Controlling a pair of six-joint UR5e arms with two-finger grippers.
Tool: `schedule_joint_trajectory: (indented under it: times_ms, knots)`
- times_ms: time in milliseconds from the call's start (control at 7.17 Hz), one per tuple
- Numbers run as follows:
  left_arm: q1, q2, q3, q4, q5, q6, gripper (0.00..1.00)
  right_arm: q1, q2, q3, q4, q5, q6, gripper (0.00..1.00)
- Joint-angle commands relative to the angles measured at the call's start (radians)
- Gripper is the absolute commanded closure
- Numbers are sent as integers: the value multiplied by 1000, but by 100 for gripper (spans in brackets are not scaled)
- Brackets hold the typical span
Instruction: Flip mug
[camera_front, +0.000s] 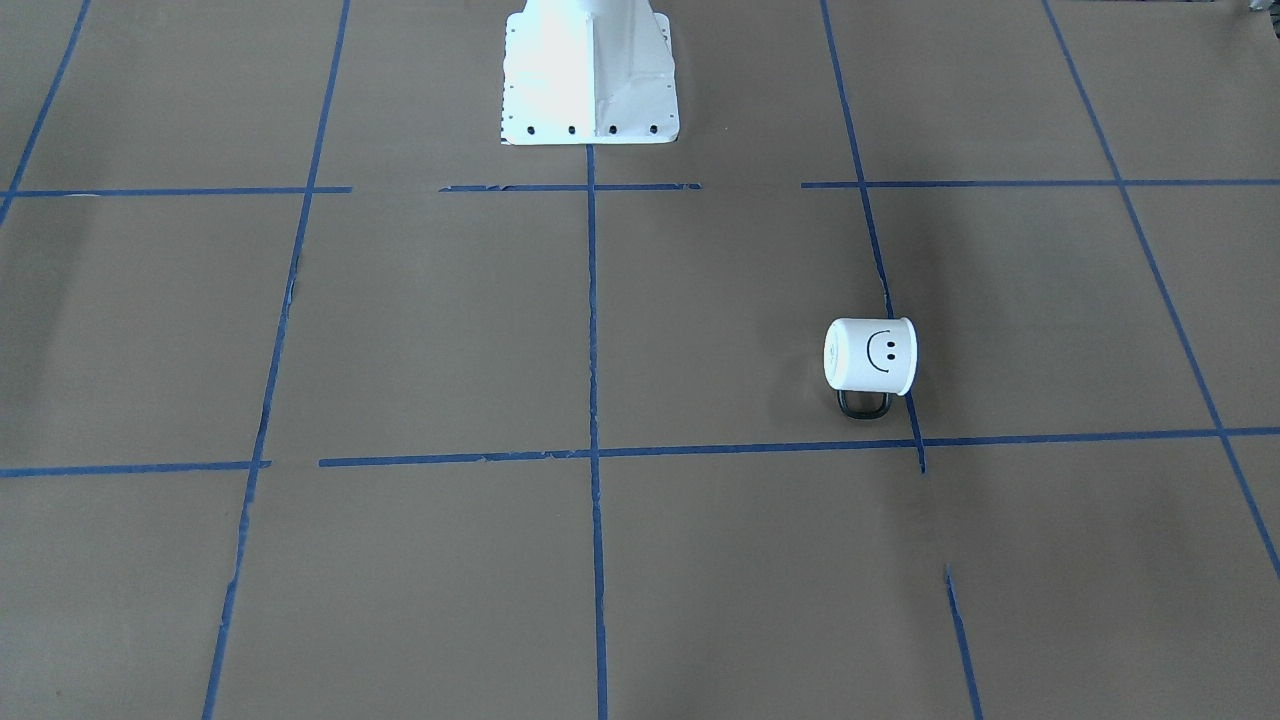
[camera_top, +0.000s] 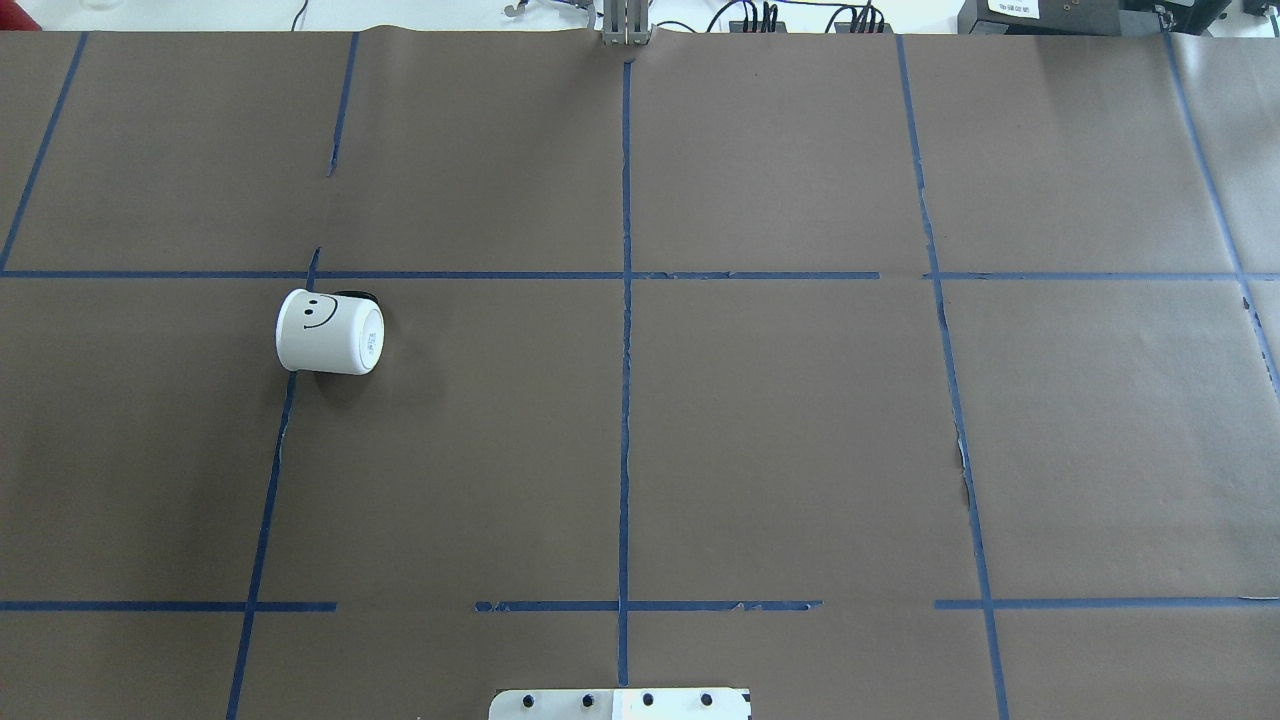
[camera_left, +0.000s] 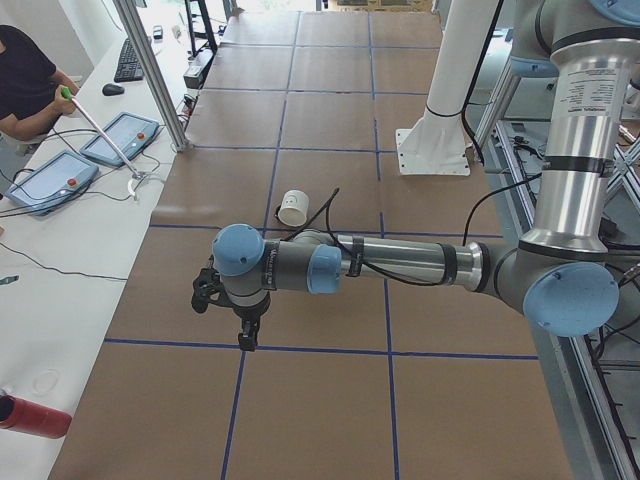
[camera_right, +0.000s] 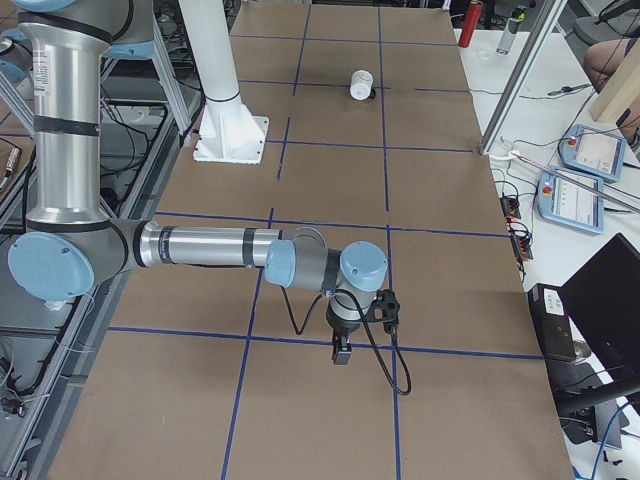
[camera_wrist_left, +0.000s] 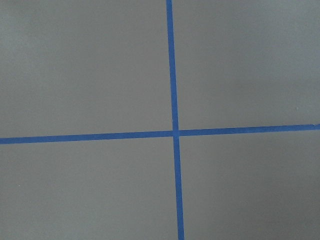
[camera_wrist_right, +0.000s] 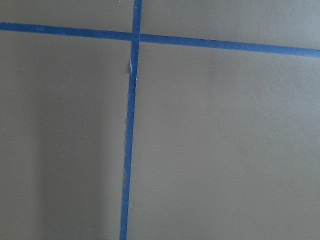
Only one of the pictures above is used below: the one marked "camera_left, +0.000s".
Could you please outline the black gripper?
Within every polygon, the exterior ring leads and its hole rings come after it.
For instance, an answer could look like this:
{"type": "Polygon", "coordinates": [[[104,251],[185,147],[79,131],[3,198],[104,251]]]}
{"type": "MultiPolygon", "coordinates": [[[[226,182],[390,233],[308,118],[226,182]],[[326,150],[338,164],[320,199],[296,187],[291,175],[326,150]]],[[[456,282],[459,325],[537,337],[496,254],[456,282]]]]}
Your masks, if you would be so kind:
{"type": "Polygon", "coordinates": [[[241,333],[238,334],[238,345],[241,350],[255,351],[259,345],[258,335],[261,317],[268,311],[269,299],[262,299],[253,306],[235,306],[234,313],[241,320],[241,333]]]}

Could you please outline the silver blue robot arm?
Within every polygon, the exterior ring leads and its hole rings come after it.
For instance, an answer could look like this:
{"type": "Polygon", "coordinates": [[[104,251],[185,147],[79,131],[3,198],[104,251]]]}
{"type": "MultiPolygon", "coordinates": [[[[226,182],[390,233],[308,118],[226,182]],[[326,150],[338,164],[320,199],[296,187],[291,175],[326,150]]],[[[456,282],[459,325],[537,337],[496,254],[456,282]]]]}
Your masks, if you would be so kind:
{"type": "Polygon", "coordinates": [[[276,290],[336,292],[343,277],[380,276],[420,287],[460,285],[500,299],[559,337],[579,337],[614,314],[619,289],[605,268],[599,225],[632,67],[639,59],[635,1],[522,1],[514,62],[557,76],[532,227],[514,248],[335,235],[303,228],[265,239],[246,224],[222,229],[193,283],[192,308],[226,307],[252,351],[276,290]]]}

